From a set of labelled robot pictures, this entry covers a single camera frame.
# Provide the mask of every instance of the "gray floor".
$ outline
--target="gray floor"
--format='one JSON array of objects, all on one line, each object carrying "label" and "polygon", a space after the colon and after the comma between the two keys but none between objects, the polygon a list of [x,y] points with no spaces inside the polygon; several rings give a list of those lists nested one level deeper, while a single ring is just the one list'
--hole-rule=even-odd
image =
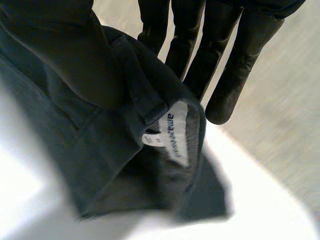
[{"label": "gray floor", "polygon": [[[142,29],[138,0],[96,0],[104,25],[133,37]],[[320,1],[307,0],[265,46],[231,120],[222,126],[301,199],[320,220]],[[165,60],[173,37],[170,12]],[[204,97],[209,100],[235,39],[235,31]]]}]

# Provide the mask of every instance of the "folded fabric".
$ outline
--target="folded fabric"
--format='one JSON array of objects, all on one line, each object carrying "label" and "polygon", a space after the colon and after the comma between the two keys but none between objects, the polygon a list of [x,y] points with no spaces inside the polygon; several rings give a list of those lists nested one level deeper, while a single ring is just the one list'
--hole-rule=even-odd
[{"label": "folded fabric", "polygon": [[139,209],[172,210],[184,220],[225,216],[224,187],[201,152],[201,105],[137,40],[103,32],[129,95],[116,110],[81,99],[0,25],[1,82],[42,139],[79,217]]}]

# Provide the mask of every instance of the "clothing label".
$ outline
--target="clothing label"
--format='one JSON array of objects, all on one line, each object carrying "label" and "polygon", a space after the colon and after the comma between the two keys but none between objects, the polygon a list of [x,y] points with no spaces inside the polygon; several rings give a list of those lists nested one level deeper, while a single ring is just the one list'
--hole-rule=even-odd
[{"label": "clothing label", "polygon": [[178,101],[159,120],[161,139],[169,153],[170,159],[184,167],[189,166],[186,138],[187,114],[187,104],[185,102]]},{"label": "clothing label", "polygon": [[152,147],[164,147],[160,133],[145,133],[142,136],[142,142]]}]

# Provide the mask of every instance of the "white surface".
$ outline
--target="white surface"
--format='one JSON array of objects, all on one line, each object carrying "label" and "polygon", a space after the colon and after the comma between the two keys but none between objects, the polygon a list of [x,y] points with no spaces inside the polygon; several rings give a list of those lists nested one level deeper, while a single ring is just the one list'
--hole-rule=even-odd
[{"label": "white surface", "polygon": [[254,159],[208,123],[204,150],[231,184],[228,221],[175,225],[161,212],[78,222],[47,154],[15,102],[0,95],[0,239],[317,240],[306,209]]}]

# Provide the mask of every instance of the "fabric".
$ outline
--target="fabric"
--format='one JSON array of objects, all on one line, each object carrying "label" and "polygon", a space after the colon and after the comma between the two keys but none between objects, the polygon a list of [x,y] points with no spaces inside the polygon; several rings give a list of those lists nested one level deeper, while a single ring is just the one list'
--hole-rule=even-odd
[{"label": "fabric", "polygon": [[306,0],[207,0],[223,1],[250,11],[273,15],[284,19],[297,11]]},{"label": "fabric", "polygon": [[[206,119],[200,104],[137,40],[111,27],[103,32],[129,94],[116,110],[81,99],[0,26],[1,83],[42,139],[79,217],[137,209],[170,209],[183,220],[226,215],[225,190],[201,153]],[[177,103],[187,106],[188,167],[172,161],[165,147],[142,142]]]}]

